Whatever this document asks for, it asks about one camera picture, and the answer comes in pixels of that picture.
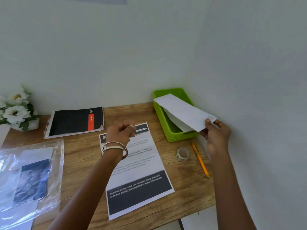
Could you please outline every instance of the dark skin arm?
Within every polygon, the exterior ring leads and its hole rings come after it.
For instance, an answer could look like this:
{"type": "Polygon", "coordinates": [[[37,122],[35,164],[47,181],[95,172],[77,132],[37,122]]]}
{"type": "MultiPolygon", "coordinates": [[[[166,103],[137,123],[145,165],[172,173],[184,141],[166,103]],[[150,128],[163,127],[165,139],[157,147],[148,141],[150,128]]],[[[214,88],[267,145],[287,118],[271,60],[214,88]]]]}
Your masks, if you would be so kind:
{"type": "Polygon", "coordinates": [[[219,230],[256,230],[228,153],[231,130],[219,120],[214,124],[219,128],[206,119],[206,129],[201,131],[201,135],[207,141],[207,150],[212,159],[219,230]]]}
{"type": "MultiPolygon", "coordinates": [[[[106,142],[116,141],[124,145],[129,137],[134,137],[135,127],[131,122],[123,122],[110,126],[106,142]]],[[[72,197],[69,203],[49,226],[48,230],[86,230],[94,215],[94,211],[102,197],[109,178],[122,159],[121,149],[110,149],[104,152],[86,180],[72,197]]]]}

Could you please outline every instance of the printed instruction sheet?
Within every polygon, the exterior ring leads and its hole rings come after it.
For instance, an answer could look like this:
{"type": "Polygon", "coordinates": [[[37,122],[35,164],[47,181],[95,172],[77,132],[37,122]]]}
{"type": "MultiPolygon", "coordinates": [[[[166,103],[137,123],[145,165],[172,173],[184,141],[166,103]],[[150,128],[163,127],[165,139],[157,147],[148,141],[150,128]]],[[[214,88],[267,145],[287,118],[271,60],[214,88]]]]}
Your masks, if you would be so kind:
{"type": "MultiPolygon", "coordinates": [[[[135,127],[135,137],[127,144],[128,156],[115,167],[106,186],[109,220],[175,192],[148,124],[135,127]]],[[[106,133],[99,138],[102,150],[106,133]]]]}

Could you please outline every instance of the white flower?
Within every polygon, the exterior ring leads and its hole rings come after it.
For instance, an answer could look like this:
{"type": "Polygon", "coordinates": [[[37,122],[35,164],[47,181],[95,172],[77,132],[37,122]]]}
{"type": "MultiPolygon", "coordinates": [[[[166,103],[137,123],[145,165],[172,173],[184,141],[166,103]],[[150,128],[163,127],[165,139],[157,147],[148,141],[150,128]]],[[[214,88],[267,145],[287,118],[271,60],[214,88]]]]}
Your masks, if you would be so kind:
{"type": "Polygon", "coordinates": [[[5,102],[6,102],[6,98],[0,96],[0,108],[6,107],[6,103],[5,102]]]}
{"type": "Polygon", "coordinates": [[[29,101],[27,100],[27,98],[30,95],[26,94],[25,92],[18,92],[18,93],[14,93],[10,96],[10,103],[14,104],[28,104],[29,101]]]}
{"type": "Polygon", "coordinates": [[[9,107],[3,114],[3,118],[7,119],[7,121],[11,124],[21,123],[30,116],[30,112],[23,106],[9,107]]]}

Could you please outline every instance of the bracelet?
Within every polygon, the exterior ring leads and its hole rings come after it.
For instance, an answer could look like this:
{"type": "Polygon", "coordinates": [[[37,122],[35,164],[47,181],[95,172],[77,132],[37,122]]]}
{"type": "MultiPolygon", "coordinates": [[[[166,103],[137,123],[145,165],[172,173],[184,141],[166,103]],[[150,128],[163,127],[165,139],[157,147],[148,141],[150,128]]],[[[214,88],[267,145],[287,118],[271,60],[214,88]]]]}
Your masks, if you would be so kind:
{"type": "Polygon", "coordinates": [[[104,151],[109,150],[109,149],[113,149],[113,148],[122,149],[123,151],[126,152],[125,155],[123,155],[122,160],[125,159],[128,156],[128,149],[126,148],[126,146],[123,145],[122,143],[116,142],[116,141],[110,141],[110,142],[105,143],[105,145],[103,146],[102,151],[101,151],[101,156],[103,155],[104,151]],[[120,146],[110,146],[110,147],[104,148],[108,143],[118,143],[118,144],[122,145],[123,147],[120,147],[120,146]]]}

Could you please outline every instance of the spiral notebook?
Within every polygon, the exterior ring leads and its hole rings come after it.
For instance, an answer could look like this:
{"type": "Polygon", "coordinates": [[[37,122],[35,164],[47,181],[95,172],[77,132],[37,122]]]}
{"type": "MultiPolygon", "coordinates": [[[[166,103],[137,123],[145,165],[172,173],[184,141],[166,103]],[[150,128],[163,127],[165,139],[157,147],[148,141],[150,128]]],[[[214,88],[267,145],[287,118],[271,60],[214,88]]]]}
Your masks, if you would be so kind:
{"type": "Polygon", "coordinates": [[[56,138],[103,130],[103,107],[60,110],[50,115],[44,138],[56,138]]]}

